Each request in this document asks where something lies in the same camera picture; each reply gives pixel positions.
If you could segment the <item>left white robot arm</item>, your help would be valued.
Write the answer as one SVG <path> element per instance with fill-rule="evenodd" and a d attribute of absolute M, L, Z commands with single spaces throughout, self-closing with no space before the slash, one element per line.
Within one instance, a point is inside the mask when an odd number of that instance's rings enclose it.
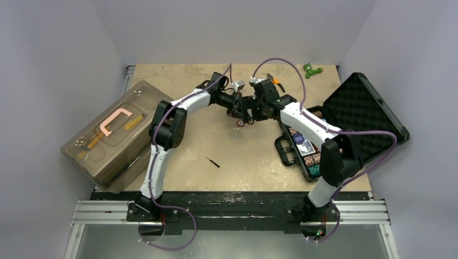
<path fill-rule="evenodd" d="M 174 101 L 160 101 L 149 128 L 151 156 L 144 182 L 134 200 L 140 214 L 149 221 L 160 217 L 166 168 L 172 152 L 184 138 L 187 117 L 201 108 L 212 104 L 227 109 L 231 118 L 238 119 L 238 126 L 254 124 L 254 119 L 241 108 L 242 97 L 237 83 L 232 94 L 226 93 L 229 78 L 215 72 L 209 80 L 200 83 L 184 97 Z"/>

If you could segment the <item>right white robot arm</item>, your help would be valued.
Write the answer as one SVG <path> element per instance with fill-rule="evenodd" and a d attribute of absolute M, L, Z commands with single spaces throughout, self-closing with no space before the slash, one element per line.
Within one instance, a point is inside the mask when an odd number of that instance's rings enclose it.
<path fill-rule="evenodd" d="M 324 213 L 324 206 L 330 202 L 337 188 L 363 167 L 359 141 L 320 120 L 291 96 L 280 96 L 271 80 L 252 77 L 250 86 L 254 89 L 254 100 L 258 102 L 253 111 L 255 119 L 274 119 L 288 125 L 320 150 L 321 177 L 303 205 L 304 215 L 315 220 Z"/>

